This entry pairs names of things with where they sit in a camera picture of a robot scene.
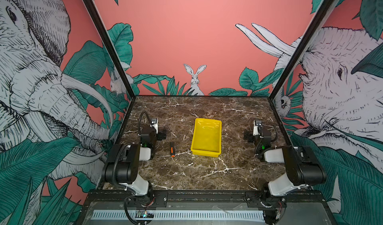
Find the black orange screwdriver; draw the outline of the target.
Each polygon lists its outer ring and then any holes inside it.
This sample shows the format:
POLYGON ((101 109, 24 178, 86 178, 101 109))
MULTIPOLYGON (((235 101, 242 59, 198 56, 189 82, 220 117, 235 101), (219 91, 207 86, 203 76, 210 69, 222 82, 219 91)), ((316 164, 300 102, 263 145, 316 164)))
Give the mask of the black orange screwdriver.
POLYGON ((172 132, 171 132, 171 142, 170 142, 170 153, 171 153, 171 157, 175 158, 175 154, 176 154, 176 152, 175 152, 175 143, 173 141, 173 134, 172 134, 172 132))

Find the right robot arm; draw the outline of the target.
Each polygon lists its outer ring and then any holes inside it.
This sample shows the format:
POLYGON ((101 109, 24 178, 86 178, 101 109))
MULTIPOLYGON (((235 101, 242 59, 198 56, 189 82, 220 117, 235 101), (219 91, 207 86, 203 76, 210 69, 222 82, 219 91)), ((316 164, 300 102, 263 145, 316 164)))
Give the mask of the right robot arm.
POLYGON ((276 140, 261 124, 255 124, 252 131, 244 132, 244 140, 253 143, 255 156, 261 162, 282 163, 285 173, 267 182, 255 193, 255 204, 266 209, 283 207, 286 195, 296 190, 323 184, 327 174, 313 150, 308 146, 271 146, 276 140))

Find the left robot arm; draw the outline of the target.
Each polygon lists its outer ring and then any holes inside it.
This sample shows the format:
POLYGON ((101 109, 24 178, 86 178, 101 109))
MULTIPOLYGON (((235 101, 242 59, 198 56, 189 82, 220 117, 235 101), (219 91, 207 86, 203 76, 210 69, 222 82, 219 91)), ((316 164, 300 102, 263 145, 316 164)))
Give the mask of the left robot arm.
POLYGON ((130 192, 141 206, 151 206, 155 201, 153 186, 139 175, 139 162, 154 159, 157 142, 165 140, 166 136, 166 129, 157 131, 145 126, 138 144, 113 146, 102 169, 102 181, 130 192))

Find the yellow plastic bin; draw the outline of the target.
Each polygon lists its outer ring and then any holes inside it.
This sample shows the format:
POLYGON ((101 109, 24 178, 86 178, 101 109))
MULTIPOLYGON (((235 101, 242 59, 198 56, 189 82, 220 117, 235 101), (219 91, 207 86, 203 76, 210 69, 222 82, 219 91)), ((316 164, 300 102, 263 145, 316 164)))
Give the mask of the yellow plastic bin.
POLYGON ((194 155, 218 157, 221 154, 222 122, 197 118, 191 143, 194 155))

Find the left black frame post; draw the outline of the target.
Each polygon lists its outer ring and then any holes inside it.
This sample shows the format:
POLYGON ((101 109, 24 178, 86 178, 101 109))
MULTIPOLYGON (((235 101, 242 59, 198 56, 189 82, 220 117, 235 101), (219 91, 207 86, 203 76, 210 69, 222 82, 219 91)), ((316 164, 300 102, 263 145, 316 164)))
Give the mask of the left black frame post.
POLYGON ((129 95, 129 97, 131 99, 135 99, 136 98, 136 95, 134 94, 134 91, 126 77, 126 73, 125 71, 123 70, 123 67, 121 65, 121 61, 118 57, 118 54, 116 52, 116 49, 110 39, 110 36, 108 34, 108 31, 106 30, 105 26, 104 26, 104 23, 98 13, 98 10, 93 2, 93 0, 82 0, 92 21, 93 21, 93 24, 95 25, 101 39, 102 39, 102 42, 112 60, 112 63, 113 65, 115 66, 115 68, 117 69, 117 72, 118 74, 120 75, 120 78, 122 79, 122 82, 124 84, 124 87, 129 95))

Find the black frame post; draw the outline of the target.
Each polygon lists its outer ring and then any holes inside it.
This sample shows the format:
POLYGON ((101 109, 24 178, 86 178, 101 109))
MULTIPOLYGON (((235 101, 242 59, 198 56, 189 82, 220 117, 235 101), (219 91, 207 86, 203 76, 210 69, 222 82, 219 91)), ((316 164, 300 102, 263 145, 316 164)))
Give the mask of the black frame post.
POLYGON ((131 99, 135 99, 136 98, 136 95, 134 94, 134 91, 126 77, 126 73, 125 71, 123 70, 123 67, 121 65, 121 61, 118 57, 118 54, 116 52, 116 49, 110 39, 110 36, 108 34, 108 31, 106 30, 105 26, 104 26, 104 23, 98 13, 98 10, 93 2, 93 0, 82 0, 92 21, 93 21, 93 24, 95 25, 101 39, 102 39, 102 42, 112 60, 112 63, 113 65, 115 66, 115 68, 117 69, 117 72, 118 74, 120 75, 120 78, 122 79, 122 82, 124 84, 124 87, 129 95, 129 97, 131 99))
POLYGON ((337 3, 340 0, 322 0, 321 4, 315 13, 312 21, 310 22, 307 30, 300 43, 298 44, 297 49, 294 54, 291 56, 286 68, 284 69, 280 79, 278 80, 273 91, 269 95, 268 99, 270 101, 274 100, 279 90, 284 85, 285 81, 288 79, 290 74, 294 71, 295 67, 299 64, 300 59, 303 57, 304 53, 311 45, 315 37, 317 36, 319 30, 323 27, 324 23, 327 21, 328 17, 336 7, 337 3))

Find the black front mounting rail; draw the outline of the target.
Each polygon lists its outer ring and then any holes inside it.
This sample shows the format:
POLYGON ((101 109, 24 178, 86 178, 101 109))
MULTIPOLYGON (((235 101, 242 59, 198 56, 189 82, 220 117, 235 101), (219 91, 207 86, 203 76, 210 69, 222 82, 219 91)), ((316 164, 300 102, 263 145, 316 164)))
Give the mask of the black front mounting rail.
MULTIPOLYGON (((139 199, 122 190, 92 190, 84 202, 89 208, 92 203, 123 204, 127 199, 129 207, 142 208, 139 199)), ((257 190, 155 190, 154 200, 149 208, 164 208, 170 203, 245 203, 251 208, 284 208, 293 203, 319 203, 328 208, 321 192, 316 190, 297 190, 282 197, 271 196, 257 190)))

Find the right black frame post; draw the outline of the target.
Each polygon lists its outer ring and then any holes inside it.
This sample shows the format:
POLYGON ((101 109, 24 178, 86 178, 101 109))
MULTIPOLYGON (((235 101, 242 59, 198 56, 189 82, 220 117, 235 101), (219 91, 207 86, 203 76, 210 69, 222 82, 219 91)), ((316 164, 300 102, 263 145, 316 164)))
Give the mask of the right black frame post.
POLYGON ((312 21, 310 22, 307 30, 300 43, 298 44, 297 49, 294 54, 291 56, 286 68, 284 69, 280 79, 278 80, 273 91, 269 95, 268 99, 270 101, 274 100, 279 90, 284 85, 285 81, 288 79, 290 74, 294 71, 295 67, 299 64, 300 59, 303 57, 304 53, 311 45, 315 37, 317 36, 319 30, 323 27, 324 23, 327 21, 328 17, 336 7, 337 3, 340 0, 322 0, 321 4, 315 13, 312 21))

